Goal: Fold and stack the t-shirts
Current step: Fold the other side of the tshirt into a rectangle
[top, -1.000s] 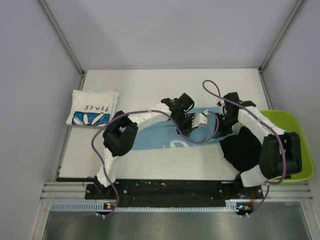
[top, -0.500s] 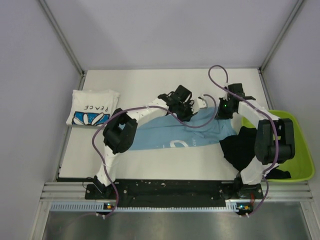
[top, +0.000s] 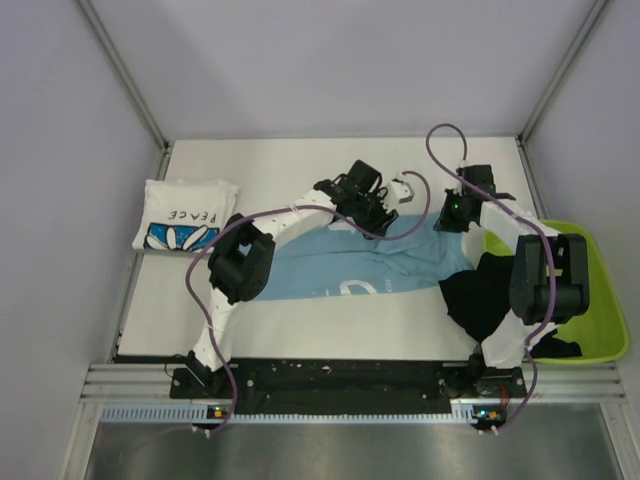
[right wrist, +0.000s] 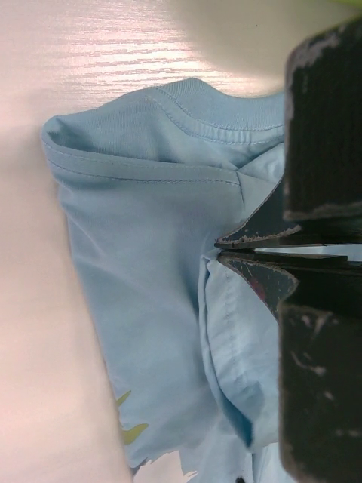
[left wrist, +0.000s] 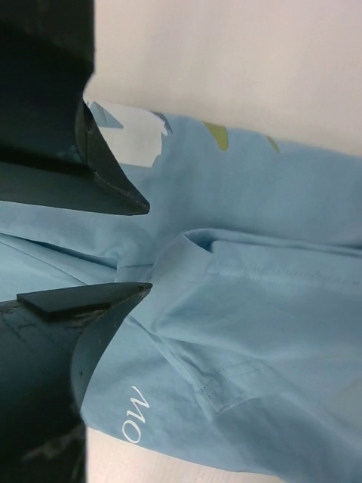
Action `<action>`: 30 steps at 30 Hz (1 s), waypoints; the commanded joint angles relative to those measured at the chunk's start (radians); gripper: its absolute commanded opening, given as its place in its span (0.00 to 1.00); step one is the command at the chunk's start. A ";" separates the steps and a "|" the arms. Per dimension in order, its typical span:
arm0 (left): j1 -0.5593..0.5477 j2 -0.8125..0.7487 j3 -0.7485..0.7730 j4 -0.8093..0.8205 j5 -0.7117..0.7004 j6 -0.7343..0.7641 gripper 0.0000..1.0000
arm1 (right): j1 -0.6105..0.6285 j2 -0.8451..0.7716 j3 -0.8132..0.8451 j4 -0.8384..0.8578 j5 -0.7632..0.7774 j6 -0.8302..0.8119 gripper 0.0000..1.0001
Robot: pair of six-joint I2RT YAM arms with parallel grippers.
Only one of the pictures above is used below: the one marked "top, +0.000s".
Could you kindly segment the light blue t shirt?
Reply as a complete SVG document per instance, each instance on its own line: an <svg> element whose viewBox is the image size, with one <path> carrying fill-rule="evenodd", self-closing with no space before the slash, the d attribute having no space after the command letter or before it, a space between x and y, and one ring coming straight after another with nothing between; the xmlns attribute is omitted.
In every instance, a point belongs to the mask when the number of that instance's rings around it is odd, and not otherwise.
<svg viewBox="0 0 640 480"><path fill-rule="evenodd" d="M280 247L259 301L342 295L404 293L438 285L470 270L460 233L434 229L426 217L411 235L394 241L367 240L339 221Z"/></svg>

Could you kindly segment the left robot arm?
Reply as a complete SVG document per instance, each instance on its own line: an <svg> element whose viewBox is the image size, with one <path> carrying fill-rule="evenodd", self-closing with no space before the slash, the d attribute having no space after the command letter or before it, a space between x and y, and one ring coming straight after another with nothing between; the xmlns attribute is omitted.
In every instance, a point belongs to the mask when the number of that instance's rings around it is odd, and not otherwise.
<svg viewBox="0 0 640 480"><path fill-rule="evenodd" d="M254 300L265 289L279 248L338 219L353 222L368 238L379 239L398 217L397 207L412 199L403 174L383 184L379 171L357 160L348 172L316 182L289 206L233 215L205 248L210 253L210 300L204 307L202 334L185 362L194 387L209 397L226 387L223 366L231 347L222 337L227 323L238 304Z"/></svg>

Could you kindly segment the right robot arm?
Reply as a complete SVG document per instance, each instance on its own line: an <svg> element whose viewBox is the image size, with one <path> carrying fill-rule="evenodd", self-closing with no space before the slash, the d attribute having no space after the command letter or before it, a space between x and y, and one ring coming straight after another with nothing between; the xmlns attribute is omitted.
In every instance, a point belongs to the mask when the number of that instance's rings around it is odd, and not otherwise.
<svg viewBox="0 0 640 480"><path fill-rule="evenodd" d="M449 317L477 344L479 363L467 370L467 384L487 396L502 385L502 370L519 367L557 326L588 310L587 241L542 224L497 192L490 166L456 174L461 185L447 190L436 230L462 233L477 224L509 250L484 252L475 269L439 283Z"/></svg>

